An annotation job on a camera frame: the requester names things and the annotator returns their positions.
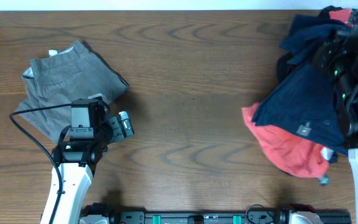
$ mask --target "green tape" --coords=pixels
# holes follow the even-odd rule
[[[241,224],[241,216],[233,215],[233,224]]]
[[[153,224],[161,224],[161,216],[154,215],[153,216]]]

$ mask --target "wooden table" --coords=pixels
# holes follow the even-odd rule
[[[308,203],[355,220],[345,157],[332,182],[290,177],[262,154],[241,107],[277,86],[278,48],[295,14],[310,11],[0,12],[0,223],[38,223],[50,188],[47,157],[10,122],[22,72],[49,49],[87,41],[130,90],[135,136],[110,146],[84,204],[147,210],[243,210]],[[52,149],[43,134],[20,119]]]

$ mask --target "folded gray garment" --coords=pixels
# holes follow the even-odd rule
[[[71,103],[101,93],[110,104],[128,84],[90,52],[79,40],[54,56],[30,61],[22,76],[27,98],[16,111]],[[71,124],[69,106],[20,114],[54,143],[62,129]]]

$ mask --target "gray shorts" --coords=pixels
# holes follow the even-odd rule
[[[27,98],[16,111],[71,103],[101,93],[110,104],[128,84],[90,52],[79,40],[49,58],[30,61],[22,76]],[[62,129],[71,124],[69,106],[20,114],[54,143]]]

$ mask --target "white wall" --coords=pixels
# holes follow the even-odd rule
[[[0,11],[358,8],[358,0],[0,0]]]

